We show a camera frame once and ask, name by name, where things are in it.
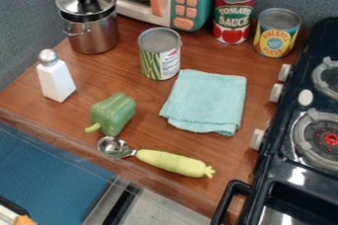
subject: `plastic toy food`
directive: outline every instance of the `plastic toy food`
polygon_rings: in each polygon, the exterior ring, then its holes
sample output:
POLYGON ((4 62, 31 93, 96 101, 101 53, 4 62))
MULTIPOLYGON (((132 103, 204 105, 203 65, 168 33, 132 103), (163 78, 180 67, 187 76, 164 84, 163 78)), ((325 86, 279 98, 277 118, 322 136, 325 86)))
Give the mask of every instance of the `plastic toy food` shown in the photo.
POLYGON ((135 115, 136 102, 126 94, 118 92, 90 109, 93 125, 86 133, 100 130, 103 134, 117 136, 135 115))
POLYGON ((163 151, 156 150, 138 150, 136 157, 149 165, 161 168, 176 174, 192 178, 200 178, 206 175, 212 178, 215 170, 211 166, 206 166, 200 160, 179 156, 163 151))

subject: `tomato sauce can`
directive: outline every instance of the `tomato sauce can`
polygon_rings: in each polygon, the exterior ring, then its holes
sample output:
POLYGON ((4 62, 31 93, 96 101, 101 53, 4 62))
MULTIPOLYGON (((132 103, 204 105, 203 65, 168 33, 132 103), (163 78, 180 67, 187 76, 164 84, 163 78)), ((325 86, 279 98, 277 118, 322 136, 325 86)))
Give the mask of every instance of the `tomato sauce can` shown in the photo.
POLYGON ((300 17, 288 9, 263 11, 258 18, 254 48, 267 57, 288 55, 295 46, 300 23, 300 17))
POLYGON ((256 0, 215 0, 213 36, 226 44, 244 42, 250 35, 250 24, 256 0))

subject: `shaker cap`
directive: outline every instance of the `shaker cap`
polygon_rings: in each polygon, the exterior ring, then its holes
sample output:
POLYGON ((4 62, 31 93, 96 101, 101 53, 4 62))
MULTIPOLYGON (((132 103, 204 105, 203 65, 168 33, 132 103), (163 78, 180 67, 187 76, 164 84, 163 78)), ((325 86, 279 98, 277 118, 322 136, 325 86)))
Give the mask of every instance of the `shaker cap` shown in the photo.
POLYGON ((47 48, 39 53, 39 61, 43 66, 52 66, 57 63, 58 57, 55 50, 47 48))

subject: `salt shaker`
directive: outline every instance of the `salt shaker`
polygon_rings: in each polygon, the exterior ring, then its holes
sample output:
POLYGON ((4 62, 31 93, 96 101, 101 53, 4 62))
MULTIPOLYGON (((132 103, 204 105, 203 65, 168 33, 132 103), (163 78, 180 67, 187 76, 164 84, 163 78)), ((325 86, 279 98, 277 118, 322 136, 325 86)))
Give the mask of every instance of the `salt shaker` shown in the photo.
POLYGON ((62 103, 76 90, 66 63, 58 59, 56 52, 52 49, 42 50, 39 53, 39 61, 37 71, 42 93, 62 103))

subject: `metal pot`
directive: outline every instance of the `metal pot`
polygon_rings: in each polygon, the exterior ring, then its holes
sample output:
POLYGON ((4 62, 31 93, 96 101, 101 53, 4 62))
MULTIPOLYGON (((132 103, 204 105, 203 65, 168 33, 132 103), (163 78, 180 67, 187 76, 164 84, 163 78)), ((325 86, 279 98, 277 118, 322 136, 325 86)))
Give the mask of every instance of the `metal pot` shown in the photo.
POLYGON ((116 0, 56 0, 64 21, 63 32, 71 47, 80 53, 97 54, 118 43, 116 0))

